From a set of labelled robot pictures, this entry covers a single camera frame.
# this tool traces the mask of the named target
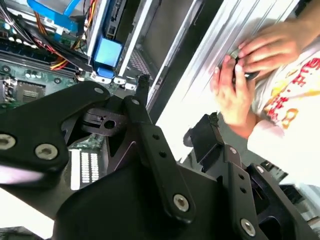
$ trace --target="fingernail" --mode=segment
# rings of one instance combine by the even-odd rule
[[[224,62],[225,63],[227,63],[229,60],[231,59],[231,57],[229,56],[229,55],[226,55],[225,57],[224,57]]]
[[[243,59],[240,59],[238,62],[237,62],[237,64],[239,64],[240,66],[244,66],[244,64],[245,64],[245,60],[243,60]]]
[[[243,51],[240,51],[240,52],[238,53],[238,57],[239,57],[239,58],[243,58],[244,56],[245,56],[245,54],[244,54]]]
[[[242,49],[243,47],[245,46],[245,43],[243,42],[243,43],[241,43],[240,45],[239,45],[239,49]]]
[[[239,65],[239,64],[236,64],[235,67],[234,67],[234,70],[238,73],[241,73],[242,72],[242,66]]]

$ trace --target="circuit board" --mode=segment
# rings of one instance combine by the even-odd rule
[[[54,38],[53,32],[48,35]],[[59,42],[71,48],[76,37],[63,34]],[[23,104],[30,103],[44,96],[53,94],[82,81],[94,81],[91,72],[81,71],[78,68],[63,71],[50,70],[50,62],[56,61],[54,55],[44,52],[36,46],[27,44],[4,20],[0,19],[0,114],[10,111]],[[77,51],[86,52],[87,46],[82,45]],[[111,82],[99,84],[113,95],[119,85]],[[92,134],[87,140],[74,144],[77,149],[98,149],[104,140],[103,136]]]
[[[34,71],[2,61],[0,61],[0,73],[5,76],[2,81],[4,84],[3,93],[0,92],[0,107],[2,109],[12,109],[77,84],[76,79],[60,77],[54,73]],[[92,81],[90,74],[84,76],[84,81]],[[101,83],[101,85],[111,94],[114,94],[118,89],[118,85],[113,82],[110,84]]]

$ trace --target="person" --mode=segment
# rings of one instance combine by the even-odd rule
[[[295,19],[274,24],[225,56],[210,88],[226,124],[248,150],[320,186],[320,0]],[[236,82],[232,85],[233,71]],[[244,73],[259,72],[246,82]]]

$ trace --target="silver side panel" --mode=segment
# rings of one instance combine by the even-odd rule
[[[204,114],[218,110],[209,81],[223,57],[262,27],[284,21],[299,0],[224,1],[181,77],[158,122],[177,161],[191,148],[183,136]]]

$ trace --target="screw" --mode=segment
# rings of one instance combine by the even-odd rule
[[[256,169],[258,169],[259,172],[262,173],[262,174],[265,172],[264,169],[261,166],[256,166]]]
[[[95,87],[94,90],[98,93],[98,94],[103,94],[104,91],[101,88]]]
[[[182,212],[186,212],[189,210],[189,202],[188,200],[182,196],[181,194],[176,194],[173,197],[174,205]]]
[[[131,101],[132,101],[134,104],[137,104],[137,105],[140,104],[140,102],[139,102],[138,100],[132,99]]]
[[[35,148],[35,155],[44,160],[55,159],[58,155],[58,149],[52,144],[40,144]]]
[[[237,153],[237,150],[235,150],[232,146],[230,147],[230,150],[233,154],[236,154]]]
[[[54,79],[54,83],[55,83],[55,84],[60,84],[60,83],[61,83],[61,79],[58,78],[58,77],[55,78],[55,79]]]
[[[241,227],[246,232],[246,234],[248,234],[250,237],[254,237],[256,235],[256,230],[254,226],[247,219],[245,218],[241,219]]]
[[[0,150],[7,150],[16,145],[16,140],[8,134],[0,134]]]

